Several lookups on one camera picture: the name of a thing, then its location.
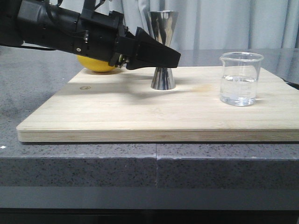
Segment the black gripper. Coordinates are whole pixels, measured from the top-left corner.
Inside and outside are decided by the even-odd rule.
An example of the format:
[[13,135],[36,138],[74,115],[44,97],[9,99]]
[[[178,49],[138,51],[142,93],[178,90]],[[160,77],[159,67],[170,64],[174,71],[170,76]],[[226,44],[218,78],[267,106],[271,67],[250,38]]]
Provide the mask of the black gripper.
[[153,39],[138,27],[135,36],[123,24],[124,15],[112,11],[108,15],[88,9],[70,11],[67,16],[68,52],[120,66],[128,70],[147,67],[176,68],[181,54]]

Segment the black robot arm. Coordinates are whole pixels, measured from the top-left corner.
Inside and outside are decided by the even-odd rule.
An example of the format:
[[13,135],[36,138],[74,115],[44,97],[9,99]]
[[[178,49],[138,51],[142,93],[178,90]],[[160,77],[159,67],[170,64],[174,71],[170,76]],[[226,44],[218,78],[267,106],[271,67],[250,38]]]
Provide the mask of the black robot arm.
[[99,6],[94,0],[86,0],[82,12],[77,13],[47,0],[3,0],[0,43],[60,50],[128,70],[178,66],[179,52],[154,40],[142,28],[130,33],[123,24],[123,14],[101,14],[96,12]]

